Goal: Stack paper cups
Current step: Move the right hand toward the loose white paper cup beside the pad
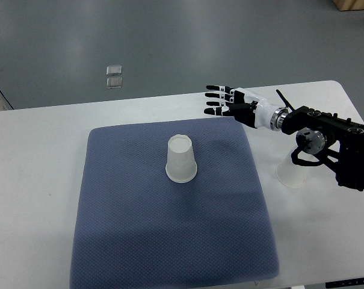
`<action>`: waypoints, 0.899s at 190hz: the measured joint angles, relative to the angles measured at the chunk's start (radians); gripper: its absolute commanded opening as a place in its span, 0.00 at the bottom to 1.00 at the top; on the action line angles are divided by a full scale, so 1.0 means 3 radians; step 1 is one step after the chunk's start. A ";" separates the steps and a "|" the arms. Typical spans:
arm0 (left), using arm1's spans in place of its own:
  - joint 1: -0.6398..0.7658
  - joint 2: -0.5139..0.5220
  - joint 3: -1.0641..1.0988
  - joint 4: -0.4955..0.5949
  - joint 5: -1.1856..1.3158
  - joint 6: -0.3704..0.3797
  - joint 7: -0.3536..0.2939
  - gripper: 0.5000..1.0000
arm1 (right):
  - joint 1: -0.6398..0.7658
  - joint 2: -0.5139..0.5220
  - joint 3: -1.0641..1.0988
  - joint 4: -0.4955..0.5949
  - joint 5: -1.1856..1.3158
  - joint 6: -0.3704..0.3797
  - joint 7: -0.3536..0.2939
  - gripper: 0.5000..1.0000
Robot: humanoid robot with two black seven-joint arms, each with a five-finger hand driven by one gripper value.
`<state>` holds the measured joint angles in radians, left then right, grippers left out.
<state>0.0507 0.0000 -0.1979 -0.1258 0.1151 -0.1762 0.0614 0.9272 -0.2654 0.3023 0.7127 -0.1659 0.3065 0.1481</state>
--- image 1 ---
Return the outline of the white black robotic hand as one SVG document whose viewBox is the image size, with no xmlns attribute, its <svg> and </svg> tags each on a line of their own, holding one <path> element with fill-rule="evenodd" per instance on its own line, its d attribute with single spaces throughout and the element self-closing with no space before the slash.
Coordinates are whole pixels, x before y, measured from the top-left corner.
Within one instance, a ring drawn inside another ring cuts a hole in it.
<svg viewBox="0 0 364 289">
<path fill-rule="evenodd" d="M 233 117 L 237 122 L 251 128 L 266 127 L 272 131 L 281 130 L 288 109 L 273 105 L 263 96 L 244 88 L 224 85 L 207 85 L 207 101 L 204 113 L 214 116 Z"/>
</svg>

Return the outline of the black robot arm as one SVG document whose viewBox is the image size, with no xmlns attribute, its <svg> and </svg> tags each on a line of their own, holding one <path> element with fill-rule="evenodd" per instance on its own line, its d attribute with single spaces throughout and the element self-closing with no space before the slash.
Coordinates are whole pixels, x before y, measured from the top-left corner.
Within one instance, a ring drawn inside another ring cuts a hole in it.
<svg viewBox="0 0 364 289">
<path fill-rule="evenodd" d="M 307 167 L 325 165 L 335 173 L 339 186 L 363 191 L 364 124 L 306 106 L 295 109 L 280 90 L 276 92 L 291 110 L 278 123 L 283 133 L 296 133 L 292 163 Z"/>
</svg>

